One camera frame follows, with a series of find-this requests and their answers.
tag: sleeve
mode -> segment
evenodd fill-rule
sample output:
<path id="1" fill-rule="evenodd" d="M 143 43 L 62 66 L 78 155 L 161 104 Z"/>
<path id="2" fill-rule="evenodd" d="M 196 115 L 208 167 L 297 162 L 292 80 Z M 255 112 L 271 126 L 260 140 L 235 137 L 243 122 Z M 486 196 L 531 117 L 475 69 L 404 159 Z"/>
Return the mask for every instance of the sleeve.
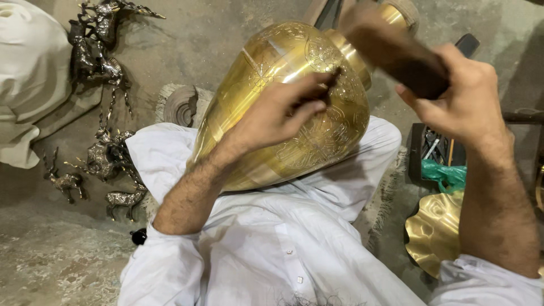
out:
<path id="1" fill-rule="evenodd" d="M 439 282 L 429 306 L 542 306 L 542 278 L 527 278 L 470 255 L 443 261 Z"/>
<path id="2" fill-rule="evenodd" d="M 195 305 L 204 267 L 199 236 L 164 235 L 150 222 L 145 244 L 121 273 L 118 306 Z"/>

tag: vase neck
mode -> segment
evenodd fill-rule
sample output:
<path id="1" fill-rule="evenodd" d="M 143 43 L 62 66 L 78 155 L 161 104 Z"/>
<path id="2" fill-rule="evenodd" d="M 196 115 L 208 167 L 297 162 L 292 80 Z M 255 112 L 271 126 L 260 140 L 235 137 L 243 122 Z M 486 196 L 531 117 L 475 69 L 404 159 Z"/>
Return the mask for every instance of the vase neck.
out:
<path id="1" fill-rule="evenodd" d="M 378 12 L 382 18 L 389 24 L 403 29 L 408 28 L 408 24 L 404 16 L 394 6 L 389 4 L 381 4 L 378 6 Z M 328 29 L 324 32 L 333 44 L 340 50 L 349 65 L 355 70 L 365 90 L 369 90 L 372 86 L 372 73 L 374 67 L 367 64 L 359 55 L 357 50 L 350 44 L 347 39 L 337 30 Z"/>

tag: white shirt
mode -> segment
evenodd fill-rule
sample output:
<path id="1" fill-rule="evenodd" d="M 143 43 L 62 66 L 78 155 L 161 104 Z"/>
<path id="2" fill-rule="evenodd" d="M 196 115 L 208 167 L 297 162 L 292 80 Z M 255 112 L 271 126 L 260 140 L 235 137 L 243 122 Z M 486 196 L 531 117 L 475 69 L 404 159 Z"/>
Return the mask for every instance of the white shirt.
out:
<path id="1" fill-rule="evenodd" d="M 127 140 L 159 202 L 183 174 L 195 135 L 159 124 Z M 351 157 L 265 191 L 221 196 L 199 234 L 169 236 L 149 226 L 121 275 L 118 305 L 424 305 L 349 223 L 399 145 L 398 130 L 372 117 Z M 443 271 L 447 284 L 431 305 L 542 303 L 539 280 L 480 259 L 447 262 Z"/>

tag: brass plate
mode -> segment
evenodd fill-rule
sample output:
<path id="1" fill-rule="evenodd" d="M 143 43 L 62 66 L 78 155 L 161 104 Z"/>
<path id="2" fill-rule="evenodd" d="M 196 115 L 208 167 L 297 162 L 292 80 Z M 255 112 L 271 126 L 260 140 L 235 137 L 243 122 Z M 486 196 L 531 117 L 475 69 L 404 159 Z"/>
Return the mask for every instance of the brass plate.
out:
<path id="1" fill-rule="evenodd" d="M 406 250 L 418 265 L 438 278 L 440 262 L 459 256 L 459 216 L 465 191 L 427 195 L 419 211 L 405 223 L 410 242 Z"/>

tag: wooden block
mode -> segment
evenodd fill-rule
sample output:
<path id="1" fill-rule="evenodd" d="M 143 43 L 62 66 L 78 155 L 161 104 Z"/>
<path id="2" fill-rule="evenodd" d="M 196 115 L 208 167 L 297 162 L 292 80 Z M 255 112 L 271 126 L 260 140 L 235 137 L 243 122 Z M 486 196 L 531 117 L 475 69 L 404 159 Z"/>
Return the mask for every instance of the wooden block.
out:
<path id="1" fill-rule="evenodd" d="M 313 0 L 308 7 L 308 10 L 304 14 L 302 21 L 308 23 L 309 25 L 315 26 L 317 19 L 323 12 L 325 5 L 329 0 Z"/>

